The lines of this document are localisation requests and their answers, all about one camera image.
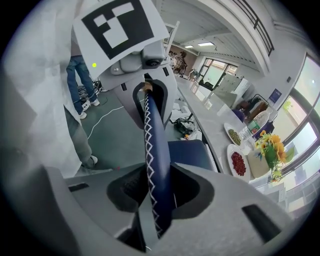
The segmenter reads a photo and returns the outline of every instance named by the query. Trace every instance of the white marker board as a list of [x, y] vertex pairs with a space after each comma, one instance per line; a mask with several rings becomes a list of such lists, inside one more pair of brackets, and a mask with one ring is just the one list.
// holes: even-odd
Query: white marker board
[[92, 79], [128, 54], [169, 37], [151, 0], [105, 0], [79, 15], [73, 28]]

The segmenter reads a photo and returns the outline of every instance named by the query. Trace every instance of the ceiling light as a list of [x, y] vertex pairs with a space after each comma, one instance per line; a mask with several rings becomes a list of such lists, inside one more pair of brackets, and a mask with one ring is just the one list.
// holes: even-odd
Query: ceiling light
[[212, 42], [202, 42], [199, 43], [198, 46], [214, 46], [214, 44]]

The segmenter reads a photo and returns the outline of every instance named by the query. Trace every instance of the blue sign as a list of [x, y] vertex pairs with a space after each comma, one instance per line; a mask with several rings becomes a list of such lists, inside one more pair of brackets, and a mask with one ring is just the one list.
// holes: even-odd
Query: blue sign
[[276, 103], [279, 98], [281, 97], [282, 93], [278, 91], [277, 89], [274, 89], [273, 93], [271, 93], [269, 100], [271, 100], [273, 103]]

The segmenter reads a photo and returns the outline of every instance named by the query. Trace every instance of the ceiling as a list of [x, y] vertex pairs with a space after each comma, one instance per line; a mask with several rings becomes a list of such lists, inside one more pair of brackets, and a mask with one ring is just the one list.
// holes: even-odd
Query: ceiling
[[[248, 63], [254, 61], [240, 41], [216, 18], [198, 8], [194, 0], [152, 0], [165, 23], [175, 25], [180, 21], [174, 37], [178, 46], [192, 45], [189, 48], [196, 54], [212, 54], [233, 62]], [[212, 42], [214, 46], [199, 46], [199, 43]]]

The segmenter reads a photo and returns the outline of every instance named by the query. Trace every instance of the blue strap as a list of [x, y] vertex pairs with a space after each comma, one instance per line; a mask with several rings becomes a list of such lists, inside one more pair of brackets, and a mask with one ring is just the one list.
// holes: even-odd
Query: blue strap
[[144, 99], [144, 146], [152, 212], [160, 238], [171, 224], [174, 194], [165, 128], [150, 90], [146, 91]]

